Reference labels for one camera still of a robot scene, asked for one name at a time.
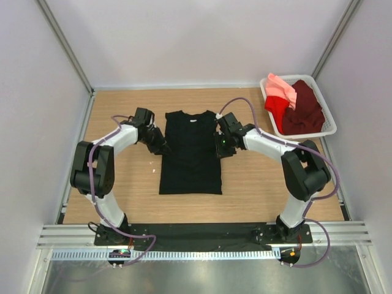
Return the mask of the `black t shirt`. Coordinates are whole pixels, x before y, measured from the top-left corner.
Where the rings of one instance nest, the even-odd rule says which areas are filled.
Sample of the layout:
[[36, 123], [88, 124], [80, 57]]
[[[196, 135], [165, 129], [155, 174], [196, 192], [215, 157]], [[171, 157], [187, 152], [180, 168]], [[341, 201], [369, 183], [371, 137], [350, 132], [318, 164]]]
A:
[[162, 157], [159, 193], [222, 194], [221, 160], [216, 155], [216, 114], [165, 114], [165, 139], [171, 153]]

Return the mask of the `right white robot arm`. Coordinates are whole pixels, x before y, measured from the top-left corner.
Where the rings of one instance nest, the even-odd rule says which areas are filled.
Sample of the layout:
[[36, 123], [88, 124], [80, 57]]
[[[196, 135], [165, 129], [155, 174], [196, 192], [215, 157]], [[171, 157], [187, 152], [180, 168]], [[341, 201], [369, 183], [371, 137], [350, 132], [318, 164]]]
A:
[[254, 151], [282, 165], [289, 192], [283, 212], [276, 218], [276, 236], [285, 243], [295, 239], [304, 224], [311, 200], [331, 180], [331, 174], [313, 141], [304, 143], [283, 140], [247, 124], [242, 125], [233, 113], [216, 115], [219, 130], [214, 134], [218, 158], [231, 157], [237, 149]]

